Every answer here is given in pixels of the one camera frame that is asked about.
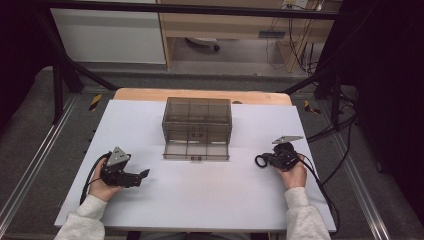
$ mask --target white table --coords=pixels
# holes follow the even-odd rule
[[[151,169],[140,187],[124,189],[108,204],[106,227],[143,231],[275,232],[286,229],[284,186],[278,173],[256,166],[282,135],[305,136],[294,106],[232,104],[229,161],[163,159],[165,102],[111,100],[55,225],[62,226],[94,162],[115,146],[132,154],[126,172]],[[312,161],[306,139],[292,142]],[[329,231],[333,218],[312,175],[307,193]]]

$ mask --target transparent plastic box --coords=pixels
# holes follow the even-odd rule
[[[228,160],[231,101],[168,98],[162,128],[165,159]]]

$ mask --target white sleeve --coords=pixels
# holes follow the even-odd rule
[[[103,240],[105,228],[100,219],[106,205],[107,202],[88,195],[77,211],[68,215],[55,240]]]
[[[331,239],[319,210],[309,203],[303,187],[284,194],[287,211],[287,239]]]

